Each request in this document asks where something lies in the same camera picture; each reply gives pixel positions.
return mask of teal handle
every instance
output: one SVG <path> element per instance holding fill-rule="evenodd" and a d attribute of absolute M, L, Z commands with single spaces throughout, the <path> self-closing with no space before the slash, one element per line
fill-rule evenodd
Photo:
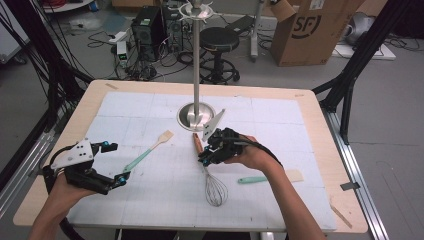
<path fill-rule="evenodd" d="M 265 182 L 268 179 L 265 176 L 262 177 L 245 177 L 240 178 L 237 182 L 240 184 L 248 184 L 248 183 L 257 183 L 257 182 Z"/>
<path fill-rule="evenodd" d="M 127 166 L 125 166 L 124 171 L 122 171 L 123 173 L 125 172 L 129 172 L 131 171 L 135 166 L 137 166 L 137 164 L 139 162 L 141 162 L 141 160 L 143 160 L 143 158 L 145 158 L 150 152 L 152 151 L 152 149 L 147 149 L 147 151 L 145 151 L 143 154 L 141 154 L 140 156 L 138 156 L 138 158 L 136 158 L 134 161 L 132 161 L 130 164 L 128 164 Z"/>

